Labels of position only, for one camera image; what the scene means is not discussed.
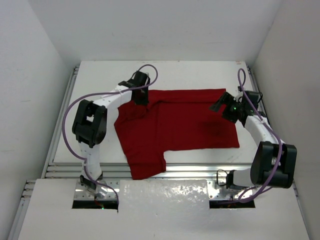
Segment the red t-shirt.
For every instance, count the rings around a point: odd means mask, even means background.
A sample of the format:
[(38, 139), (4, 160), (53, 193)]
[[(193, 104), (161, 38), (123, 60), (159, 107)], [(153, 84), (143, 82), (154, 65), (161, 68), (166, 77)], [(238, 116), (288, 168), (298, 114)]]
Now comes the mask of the red t-shirt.
[(234, 123), (210, 110), (226, 90), (150, 90), (148, 105), (118, 108), (114, 123), (129, 167), (165, 167), (166, 151), (239, 148)]

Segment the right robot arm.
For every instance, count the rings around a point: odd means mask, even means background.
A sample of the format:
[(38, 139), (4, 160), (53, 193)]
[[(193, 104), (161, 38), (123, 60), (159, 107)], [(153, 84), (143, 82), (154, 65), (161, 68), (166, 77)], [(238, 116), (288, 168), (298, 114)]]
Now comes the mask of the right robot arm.
[(231, 170), (226, 175), (227, 189), (242, 190), (248, 187), (261, 187), (268, 177), (267, 186), (288, 189), (294, 180), (297, 148), (278, 140), (271, 132), (271, 126), (265, 114), (258, 111), (260, 94), (246, 91), (236, 97), (228, 92), (214, 103), (210, 109), (219, 112), (224, 106), (222, 117), (232, 123), (241, 122), (257, 145), (251, 167), (245, 170)]

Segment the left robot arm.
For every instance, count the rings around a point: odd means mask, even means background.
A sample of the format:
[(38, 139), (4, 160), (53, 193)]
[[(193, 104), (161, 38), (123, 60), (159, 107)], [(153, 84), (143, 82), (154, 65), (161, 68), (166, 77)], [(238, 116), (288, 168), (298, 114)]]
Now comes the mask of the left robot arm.
[(80, 101), (72, 125), (72, 133), (79, 143), (82, 163), (80, 182), (92, 191), (97, 189), (97, 183), (103, 177), (100, 166), (100, 144), (107, 134), (107, 127), (113, 123), (108, 113), (120, 106), (133, 101), (138, 105), (147, 105), (148, 74), (136, 71), (131, 79), (121, 81), (101, 99)]

